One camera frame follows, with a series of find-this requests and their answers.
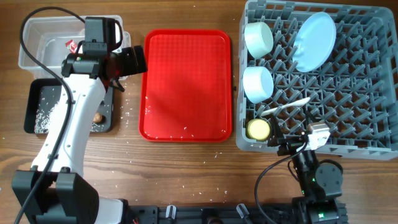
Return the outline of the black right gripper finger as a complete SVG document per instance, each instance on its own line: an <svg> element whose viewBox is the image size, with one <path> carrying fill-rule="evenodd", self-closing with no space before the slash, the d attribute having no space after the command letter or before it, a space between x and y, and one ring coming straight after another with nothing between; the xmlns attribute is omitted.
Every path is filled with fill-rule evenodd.
<svg viewBox="0 0 398 224"><path fill-rule="evenodd" d="M319 122L319 119L316 118L314 115L312 115L311 112L306 112L305 113L305 119L306 119L306 124L307 125L309 125L311 123Z"/></svg>
<svg viewBox="0 0 398 224"><path fill-rule="evenodd" d="M271 124L272 124L272 133L273 133L273 140L279 141L284 138L284 134L282 133L279 122L275 116L271 117Z"/></svg>

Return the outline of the yellow cup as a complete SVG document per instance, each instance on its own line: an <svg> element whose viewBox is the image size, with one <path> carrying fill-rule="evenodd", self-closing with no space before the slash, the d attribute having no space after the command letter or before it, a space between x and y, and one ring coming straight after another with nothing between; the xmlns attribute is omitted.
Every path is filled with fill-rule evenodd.
<svg viewBox="0 0 398 224"><path fill-rule="evenodd" d="M266 140L271 133L271 127L267 121L262 119L252 119L246 126L246 135L249 139L258 141Z"/></svg>

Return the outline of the white plastic spoon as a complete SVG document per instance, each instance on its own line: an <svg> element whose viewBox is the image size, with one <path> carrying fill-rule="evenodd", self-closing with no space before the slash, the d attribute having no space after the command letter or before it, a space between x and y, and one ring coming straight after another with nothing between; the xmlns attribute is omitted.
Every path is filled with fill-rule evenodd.
<svg viewBox="0 0 398 224"><path fill-rule="evenodd" d="M286 109L286 108L294 107L294 106L301 107L301 106L307 104L310 100L311 100L310 97L306 97L306 98L303 98L303 99L301 99L301 100L297 100L297 101L295 101L295 102L288 103L288 104L286 104L286 105L278 106L277 108L272 108L272 109L269 109L269 110L267 110L267 111L263 111L263 112L260 114L260 116L267 116L267 115L269 115L269 114L274 113L274 112L277 111L278 109L281 109L281 110L282 110L282 109Z"/></svg>

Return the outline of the light blue bowl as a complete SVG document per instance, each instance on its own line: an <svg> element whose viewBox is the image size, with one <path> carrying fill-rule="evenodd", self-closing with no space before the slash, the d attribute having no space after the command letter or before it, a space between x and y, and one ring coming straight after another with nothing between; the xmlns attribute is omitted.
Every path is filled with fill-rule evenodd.
<svg viewBox="0 0 398 224"><path fill-rule="evenodd" d="M247 67L243 73L246 98L254 104L269 99L274 91L274 79L265 67Z"/></svg>

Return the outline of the brown carrot stick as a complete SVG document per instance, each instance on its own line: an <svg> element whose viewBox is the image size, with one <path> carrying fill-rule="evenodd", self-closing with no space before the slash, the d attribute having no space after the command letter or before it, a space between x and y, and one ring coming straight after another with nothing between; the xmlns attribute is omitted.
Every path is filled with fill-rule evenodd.
<svg viewBox="0 0 398 224"><path fill-rule="evenodd" d="M102 123L102 122L103 122L103 115L100 114L100 113L95 113L93 122L94 122L95 124L100 124L100 123Z"/></svg>

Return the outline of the light blue plate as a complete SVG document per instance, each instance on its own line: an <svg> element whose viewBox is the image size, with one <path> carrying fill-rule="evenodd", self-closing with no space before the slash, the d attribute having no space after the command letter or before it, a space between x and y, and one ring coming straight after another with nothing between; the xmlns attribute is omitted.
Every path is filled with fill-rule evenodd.
<svg viewBox="0 0 398 224"><path fill-rule="evenodd" d="M310 72L323 65L336 41L336 25L325 12L311 15L301 26L294 42L292 57L299 72Z"/></svg>

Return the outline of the green bowl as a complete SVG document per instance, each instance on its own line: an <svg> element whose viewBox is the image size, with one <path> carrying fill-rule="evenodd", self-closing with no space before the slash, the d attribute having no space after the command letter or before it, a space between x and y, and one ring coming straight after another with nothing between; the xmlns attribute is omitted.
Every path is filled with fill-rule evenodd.
<svg viewBox="0 0 398 224"><path fill-rule="evenodd" d="M245 26L244 41L248 52L255 59L270 53L274 38L270 27L265 22L253 22Z"/></svg>

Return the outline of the white rice pile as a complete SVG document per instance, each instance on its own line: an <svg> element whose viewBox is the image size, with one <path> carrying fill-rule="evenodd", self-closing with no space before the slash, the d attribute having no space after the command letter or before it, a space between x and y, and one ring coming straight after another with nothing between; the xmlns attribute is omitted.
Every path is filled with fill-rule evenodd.
<svg viewBox="0 0 398 224"><path fill-rule="evenodd" d="M51 106L49 110L37 109L35 116L34 133L35 134L46 134L49 131L50 119L53 111L57 107L58 103Z"/></svg>

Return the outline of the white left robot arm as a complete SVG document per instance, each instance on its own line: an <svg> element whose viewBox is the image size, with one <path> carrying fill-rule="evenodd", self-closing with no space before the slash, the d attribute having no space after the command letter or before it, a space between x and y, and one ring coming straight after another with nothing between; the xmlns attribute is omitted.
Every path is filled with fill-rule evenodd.
<svg viewBox="0 0 398 224"><path fill-rule="evenodd" d="M21 205L16 222L137 223L125 199L100 197L83 178L86 144L108 88L147 71L140 45L123 47L123 28L110 17L84 17L85 38L55 75L62 90L49 133L29 170L17 170L12 189Z"/></svg>

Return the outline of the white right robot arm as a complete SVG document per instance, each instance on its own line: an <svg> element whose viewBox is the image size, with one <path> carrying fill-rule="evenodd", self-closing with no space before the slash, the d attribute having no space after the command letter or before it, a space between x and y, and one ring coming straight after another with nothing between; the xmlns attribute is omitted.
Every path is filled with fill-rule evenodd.
<svg viewBox="0 0 398 224"><path fill-rule="evenodd" d="M260 214L266 223L275 223L271 212L266 212L258 197L258 186L261 179L275 166L283 162L294 165L296 179L302 190L302 197L292 199L291 211L294 223L347 223L345 205L337 198L342 196L343 168L333 160L319 161L315 150L324 146L330 137L330 128L323 121L315 121L310 114L306 118L311 121L307 129L299 136L286 138L282 133L277 119L271 116L271 138L269 146L277 146L277 154L283 159L265 168L256 180L254 198Z"/></svg>

